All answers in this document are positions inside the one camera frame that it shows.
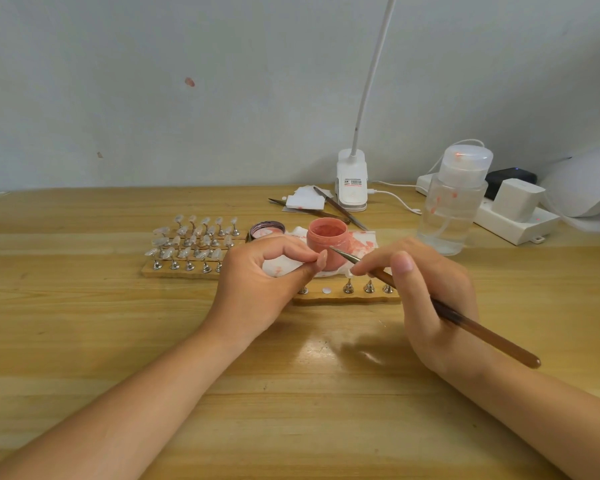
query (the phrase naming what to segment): white wall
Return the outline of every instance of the white wall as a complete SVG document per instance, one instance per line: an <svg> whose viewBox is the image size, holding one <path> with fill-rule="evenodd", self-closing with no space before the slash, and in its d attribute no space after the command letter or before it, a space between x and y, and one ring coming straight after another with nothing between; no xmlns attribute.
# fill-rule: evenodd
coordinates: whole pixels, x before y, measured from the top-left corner
<svg viewBox="0 0 600 480"><path fill-rule="evenodd" d="M0 0L0 189L330 180L385 3ZM370 176L465 137L494 168L600 144L600 0L397 1Z"/></svg>

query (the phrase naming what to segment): pink jar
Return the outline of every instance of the pink jar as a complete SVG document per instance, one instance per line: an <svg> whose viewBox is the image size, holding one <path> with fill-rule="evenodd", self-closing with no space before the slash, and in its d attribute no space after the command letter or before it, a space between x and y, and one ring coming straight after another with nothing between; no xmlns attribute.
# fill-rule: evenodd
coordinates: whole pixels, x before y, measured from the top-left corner
<svg viewBox="0 0 600 480"><path fill-rule="evenodd" d="M342 266L346 259L338 253L329 249L330 246L349 252L349 243L351 236L349 229L343 221L332 217L321 217L309 224L309 231L306 233L307 245L316 252L327 250L327 265L325 271L335 271Z"/></svg>

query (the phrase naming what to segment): person's left hand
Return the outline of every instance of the person's left hand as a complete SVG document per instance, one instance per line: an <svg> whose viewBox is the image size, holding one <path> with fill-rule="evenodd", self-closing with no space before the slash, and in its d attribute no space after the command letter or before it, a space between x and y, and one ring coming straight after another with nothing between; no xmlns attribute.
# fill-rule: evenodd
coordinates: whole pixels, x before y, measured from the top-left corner
<svg viewBox="0 0 600 480"><path fill-rule="evenodd" d="M304 264L279 278L266 275L262 263L282 255ZM205 325L224 338L248 346L324 268L326 261L326 251L318 254L288 235L263 237L232 248L224 258L216 298Z"/></svg>

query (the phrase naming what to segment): power strip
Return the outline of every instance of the power strip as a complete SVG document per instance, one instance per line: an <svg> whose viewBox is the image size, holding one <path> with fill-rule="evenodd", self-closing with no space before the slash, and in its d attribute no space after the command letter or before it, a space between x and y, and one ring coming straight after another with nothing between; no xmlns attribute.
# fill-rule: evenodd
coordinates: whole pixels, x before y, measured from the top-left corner
<svg viewBox="0 0 600 480"><path fill-rule="evenodd" d="M430 173L418 177L416 191L427 195L431 178L434 175L435 173ZM544 236L551 233L560 221L560 217L539 207L534 209L531 217L526 221L513 221L494 212L493 204L492 200L482 199L473 222L516 246L524 242L533 242L534 244L544 242Z"/></svg>

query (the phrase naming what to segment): wooden table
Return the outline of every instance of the wooden table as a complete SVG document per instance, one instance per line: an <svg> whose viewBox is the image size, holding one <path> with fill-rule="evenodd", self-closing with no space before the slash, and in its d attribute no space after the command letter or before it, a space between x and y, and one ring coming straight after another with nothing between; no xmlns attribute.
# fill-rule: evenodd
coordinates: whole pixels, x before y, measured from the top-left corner
<svg viewBox="0 0 600 480"><path fill-rule="evenodd" d="M174 215L282 213L293 187L58 189L0 198L0 458L194 330L215 282L142 278ZM408 203L424 200L394 190ZM371 196L381 244L418 217ZM600 395L600 236L561 225L515 247L474 227L455 259L482 320L542 370ZM290 307L209 389L145 475L170 478L553 479L560 472L427 371L399 305Z"/></svg>

